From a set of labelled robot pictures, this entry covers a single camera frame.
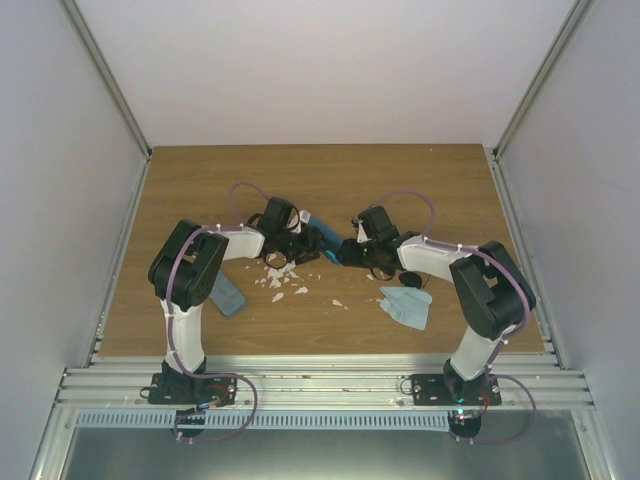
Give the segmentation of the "grey-blue glasses case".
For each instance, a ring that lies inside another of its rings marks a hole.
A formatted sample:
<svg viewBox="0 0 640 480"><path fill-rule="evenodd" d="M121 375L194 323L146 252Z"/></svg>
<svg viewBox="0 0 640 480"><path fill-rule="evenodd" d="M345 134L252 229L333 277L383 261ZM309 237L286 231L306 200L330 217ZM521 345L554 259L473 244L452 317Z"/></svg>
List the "grey-blue glasses case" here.
<svg viewBox="0 0 640 480"><path fill-rule="evenodd" d="M223 271L218 272L209 299L226 318L236 316L248 305L247 298Z"/></svg>

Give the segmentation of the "light blue cloth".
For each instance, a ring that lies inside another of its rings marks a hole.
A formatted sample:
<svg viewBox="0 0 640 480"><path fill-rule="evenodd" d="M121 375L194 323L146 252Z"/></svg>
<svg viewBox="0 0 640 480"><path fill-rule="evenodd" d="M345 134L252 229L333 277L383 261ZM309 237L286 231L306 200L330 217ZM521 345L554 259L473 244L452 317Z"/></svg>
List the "light blue cloth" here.
<svg viewBox="0 0 640 480"><path fill-rule="evenodd" d="M380 287L383 299L380 308L395 322L424 331L433 298L415 287Z"/></svg>

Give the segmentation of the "black round sunglasses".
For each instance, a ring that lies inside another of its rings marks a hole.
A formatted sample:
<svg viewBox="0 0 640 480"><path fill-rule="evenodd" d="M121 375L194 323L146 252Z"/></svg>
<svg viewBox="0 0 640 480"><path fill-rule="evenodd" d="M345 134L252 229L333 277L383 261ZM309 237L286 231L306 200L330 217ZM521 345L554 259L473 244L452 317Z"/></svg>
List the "black round sunglasses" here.
<svg viewBox="0 0 640 480"><path fill-rule="evenodd" d="M431 276L419 272L405 271L398 276L398 280L404 287L422 290L431 280Z"/></svg>

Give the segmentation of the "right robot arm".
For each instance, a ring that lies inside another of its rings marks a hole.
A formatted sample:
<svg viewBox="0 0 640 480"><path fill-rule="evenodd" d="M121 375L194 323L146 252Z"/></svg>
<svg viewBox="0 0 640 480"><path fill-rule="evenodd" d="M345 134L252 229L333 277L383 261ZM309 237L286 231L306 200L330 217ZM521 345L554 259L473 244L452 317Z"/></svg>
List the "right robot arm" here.
<svg viewBox="0 0 640 480"><path fill-rule="evenodd" d="M354 220L357 236L346 239L336 258L344 266L424 273L454 285L467 323L465 334L443 367L443 393L464 405L488 383L493 361L508 340L526 328L535 295L503 244L467 246L399 232L386 210L371 207Z"/></svg>

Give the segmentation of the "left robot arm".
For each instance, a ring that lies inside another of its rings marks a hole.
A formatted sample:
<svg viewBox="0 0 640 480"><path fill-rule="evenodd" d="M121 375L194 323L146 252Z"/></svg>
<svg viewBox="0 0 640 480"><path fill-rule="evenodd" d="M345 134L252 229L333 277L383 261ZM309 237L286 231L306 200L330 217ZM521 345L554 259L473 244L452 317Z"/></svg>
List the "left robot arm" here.
<svg viewBox="0 0 640 480"><path fill-rule="evenodd" d="M164 312L164 362L178 372L171 391L181 402L193 404L205 395L201 316L222 263L267 261L272 254L283 256L286 264L315 260L328 241L310 220L308 212L275 197L263 212L236 226L204 226L189 219L176 224L153 260L148 279Z"/></svg>

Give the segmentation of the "blue translucent glasses case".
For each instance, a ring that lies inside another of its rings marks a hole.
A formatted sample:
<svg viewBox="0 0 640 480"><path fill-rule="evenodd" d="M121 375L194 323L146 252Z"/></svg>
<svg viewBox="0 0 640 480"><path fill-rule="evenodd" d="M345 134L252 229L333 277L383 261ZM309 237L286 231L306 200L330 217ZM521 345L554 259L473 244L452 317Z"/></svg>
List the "blue translucent glasses case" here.
<svg viewBox="0 0 640 480"><path fill-rule="evenodd" d="M321 239L321 253L332 264L340 265L337 254L342 246L343 239L328 224L320 220L316 216L311 216L308 222L309 227L316 228Z"/></svg>

